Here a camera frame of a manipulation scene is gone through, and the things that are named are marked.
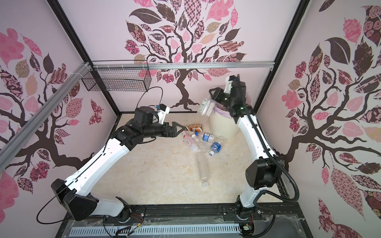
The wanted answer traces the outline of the white bin purple bag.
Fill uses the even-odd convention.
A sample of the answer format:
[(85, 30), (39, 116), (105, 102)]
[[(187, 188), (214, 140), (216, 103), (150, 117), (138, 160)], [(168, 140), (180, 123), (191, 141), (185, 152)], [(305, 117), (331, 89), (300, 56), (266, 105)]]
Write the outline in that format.
[(246, 89), (237, 96), (230, 96), (228, 105), (215, 102), (215, 107), (209, 116), (211, 132), (226, 139), (235, 137), (239, 131), (238, 119), (251, 112), (251, 98)]

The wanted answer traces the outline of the aluminium rail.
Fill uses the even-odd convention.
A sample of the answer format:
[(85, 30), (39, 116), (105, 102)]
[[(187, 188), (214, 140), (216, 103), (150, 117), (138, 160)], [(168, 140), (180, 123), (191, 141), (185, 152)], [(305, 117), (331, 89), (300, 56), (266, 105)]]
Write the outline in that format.
[(275, 62), (273, 61), (239, 61), (239, 62), (194, 62), (194, 63), (119, 63), (111, 64), (107, 61), (102, 64), (95, 64), (95, 69), (111, 69), (111, 68), (143, 68), (149, 70), (159, 69), (209, 69), (209, 68), (273, 68)]
[(21, 128), (1, 150), (1, 171), (4, 171), (10, 162), (16, 157), (17, 153), (23, 148), (23, 146), (29, 141), (29, 139), (35, 134), (38, 128), (49, 117), (56, 106), (64, 99), (69, 91), (82, 79), (82, 77), (90, 72), (90, 64), (83, 62), (80, 66), (68, 77), (56, 93), (51, 96), (46, 103), (39, 109), (39, 111), (27, 121), (27, 123)]

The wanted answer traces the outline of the aluminium rail back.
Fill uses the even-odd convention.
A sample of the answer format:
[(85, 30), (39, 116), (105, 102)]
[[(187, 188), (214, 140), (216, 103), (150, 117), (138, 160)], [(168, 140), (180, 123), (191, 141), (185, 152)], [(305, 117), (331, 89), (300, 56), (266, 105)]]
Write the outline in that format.
[(111, 68), (143, 68), (149, 70), (159, 69), (209, 69), (209, 68), (273, 68), (275, 62), (273, 61), (239, 61), (239, 62), (194, 62), (194, 63), (119, 63), (111, 64), (107, 61), (102, 64), (95, 64), (95, 69), (111, 69)]

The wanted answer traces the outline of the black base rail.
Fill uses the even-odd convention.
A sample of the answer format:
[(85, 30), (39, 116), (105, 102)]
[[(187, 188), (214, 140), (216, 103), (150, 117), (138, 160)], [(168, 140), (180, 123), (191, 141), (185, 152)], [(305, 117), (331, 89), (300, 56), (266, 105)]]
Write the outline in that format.
[(154, 222), (175, 218), (221, 218), (225, 222), (244, 223), (264, 220), (271, 216), (271, 211), (274, 211), (277, 217), (304, 217), (297, 203), (260, 202), (258, 205), (260, 208), (240, 208), (236, 203), (133, 205), (130, 218), (126, 222), (119, 222), (114, 217), (108, 217), (105, 223), (130, 225), (141, 221)]

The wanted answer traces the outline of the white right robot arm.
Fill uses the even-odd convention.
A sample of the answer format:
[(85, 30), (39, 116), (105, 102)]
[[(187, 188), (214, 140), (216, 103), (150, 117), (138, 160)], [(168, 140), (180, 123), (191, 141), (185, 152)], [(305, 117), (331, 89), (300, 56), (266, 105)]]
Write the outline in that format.
[(237, 86), (232, 85), (229, 91), (217, 87), (210, 89), (209, 94), (215, 103), (228, 110), (243, 133), (253, 159), (245, 171), (247, 185), (237, 198), (238, 204), (242, 208), (255, 207), (264, 194), (285, 201), (286, 197), (268, 190), (281, 179), (282, 159), (270, 148), (257, 117), (252, 114), (251, 106), (246, 104), (244, 86), (238, 83)]

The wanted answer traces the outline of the black corner frame post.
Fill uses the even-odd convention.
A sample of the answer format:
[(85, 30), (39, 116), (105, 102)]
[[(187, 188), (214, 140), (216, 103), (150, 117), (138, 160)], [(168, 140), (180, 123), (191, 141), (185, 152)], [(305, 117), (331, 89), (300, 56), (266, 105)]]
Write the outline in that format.
[(57, 17), (58, 21), (60, 22), (61, 26), (63, 27), (64, 31), (66, 32), (67, 36), (71, 40), (72, 44), (74, 45), (76, 51), (78, 52), (81, 59), (88, 63), (90, 66), (90, 73), (92, 74), (92, 77), (94, 78), (96, 84), (100, 88), (100, 91), (104, 95), (106, 101), (108, 102), (109, 106), (111, 107), (114, 114), (118, 117), (121, 115), (120, 110), (118, 109), (114, 99), (112, 98), (111, 94), (107, 91), (105, 83), (102, 81), (99, 73), (95, 71), (93, 61), (91, 60), (89, 54), (87, 53), (85, 47), (83, 46), (80, 38), (78, 37), (75, 29), (73, 28), (72, 24), (70, 23), (68, 17), (66, 16), (62, 6), (60, 5), (59, 1), (57, 0), (47, 0), (47, 3), (49, 4), (50, 8), (52, 9), (53, 13)]

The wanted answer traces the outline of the black right corner post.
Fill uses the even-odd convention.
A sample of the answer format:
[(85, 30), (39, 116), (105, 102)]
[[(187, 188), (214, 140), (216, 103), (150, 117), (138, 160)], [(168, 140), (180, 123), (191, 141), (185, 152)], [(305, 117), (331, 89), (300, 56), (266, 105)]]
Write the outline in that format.
[(254, 105), (255, 114), (257, 114), (259, 112), (260, 107), (265, 100), (266, 94), (267, 94), (267, 92), (268, 92), (268, 90), (272, 84), (272, 81), (274, 80), (275, 75), (281, 66), (281, 63), (282, 63), (282, 61), (286, 55), (286, 52), (287, 52), (287, 50), (288, 50), (288, 48), (289, 48), (289, 46), (290, 46), (290, 44), (294, 38), (294, 35), (296, 34), (296, 31), (298, 30), (298, 27), (300, 26), (300, 24), (303, 20), (305, 13), (308, 10), (310, 3), (311, 3), (310, 0), (302, 0), (298, 4), (298, 7), (295, 11), (295, 14), (291, 20), (291, 23), (290, 23), (290, 25), (286, 31), (286, 34), (283, 38), (283, 41), (280, 45), (280, 48), (276, 54), (274, 66), (269, 71), (267, 78), (265, 79), (264, 84), (261, 88), (261, 91), (259, 93), (257, 101)]

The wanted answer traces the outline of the clear bottle blue label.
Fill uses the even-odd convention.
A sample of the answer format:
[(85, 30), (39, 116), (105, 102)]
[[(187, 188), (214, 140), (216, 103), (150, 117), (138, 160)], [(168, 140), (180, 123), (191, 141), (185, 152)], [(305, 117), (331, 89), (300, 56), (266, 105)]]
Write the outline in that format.
[(209, 151), (210, 156), (214, 156), (215, 154), (218, 154), (222, 149), (222, 144), (224, 142), (224, 139), (219, 139), (212, 143)]

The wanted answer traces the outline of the tall clear bottle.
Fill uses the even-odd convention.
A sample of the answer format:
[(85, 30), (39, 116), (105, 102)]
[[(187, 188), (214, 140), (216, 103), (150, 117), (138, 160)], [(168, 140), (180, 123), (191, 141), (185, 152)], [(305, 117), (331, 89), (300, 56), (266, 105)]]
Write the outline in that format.
[(196, 155), (196, 163), (198, 169), (198, 176), (202, 183), (202, 186), (209, 186), (209, 170), (205, 155), (203, 153), (198, 153)]

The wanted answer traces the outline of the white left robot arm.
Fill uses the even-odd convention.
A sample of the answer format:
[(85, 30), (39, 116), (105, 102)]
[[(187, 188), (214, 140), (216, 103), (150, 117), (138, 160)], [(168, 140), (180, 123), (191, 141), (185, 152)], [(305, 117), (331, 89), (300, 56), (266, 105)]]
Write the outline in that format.
[(55, 197), (74, 220), (109, 216), (125, 223), (130, 219), (131, 206), (122, 198), (96, 198), (91, 190), (119, 159), (137, 145), (144, 144), (145, 138), (153, 142), (158, 137), (176, 138), (185, 132), (185, 126), (164, 121), (168, 113), (169, 108), (163, 104), (157, 110), (150, 107), (136, 108), (134, 118), (113, 132), (103, 148), (82, 168), (65, 180), (57, 179), (52, 183)]

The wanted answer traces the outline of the aluminium rail left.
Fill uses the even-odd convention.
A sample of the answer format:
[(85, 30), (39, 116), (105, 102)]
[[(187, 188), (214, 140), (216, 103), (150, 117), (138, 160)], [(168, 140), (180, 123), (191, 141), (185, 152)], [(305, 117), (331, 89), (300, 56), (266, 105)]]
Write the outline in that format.
[(80, 66), (68, 77), (56, 93), (51, 96), (46, 103), (39, 109), (39, 111), (27, 121), (27, 123), (21, 128), (1, 150), (1, 171), (4, 171), (10, 162), (16, 157), (17, 153), (23, 148), (23, 146), (29, 141), (29, 139), (35, 134), (38, 128), (49, 117), (56, 106), (64, 99), (69, 91), (82, 79), (82, 77), (90, 72), (90, 64), (83, 62)]

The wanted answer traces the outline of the white bottle red cap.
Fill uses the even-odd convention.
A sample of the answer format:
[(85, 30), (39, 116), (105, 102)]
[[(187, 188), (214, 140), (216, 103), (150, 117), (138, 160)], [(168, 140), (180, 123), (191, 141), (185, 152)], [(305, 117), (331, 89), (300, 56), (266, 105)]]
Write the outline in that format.
[(187, 145), (187, 147), (192, 152), (198, 152), (198, 146), (195, 143), (195, 141), (192, 139), (192, 137), (186, 131), (183, 131), (181, 134), (182, 134), (182, 137), (183, 137), (183, 141)]

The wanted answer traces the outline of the small clear bottle green label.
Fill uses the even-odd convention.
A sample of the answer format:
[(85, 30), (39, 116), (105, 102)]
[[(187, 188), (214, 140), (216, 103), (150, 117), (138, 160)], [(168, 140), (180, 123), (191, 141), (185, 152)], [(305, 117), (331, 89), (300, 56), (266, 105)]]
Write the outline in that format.
[(202, 116), (209, 117), (211, 112), (213, 111), (214, 107), (215, 107), (215, 101), (212, 100), (212, 99), (205, 98), (202, 101), (202, 103), (201, 103), (201, 105), (200, 105), (200, 107), (199, 107), (197, 112), (199, 114), (201, 114)]

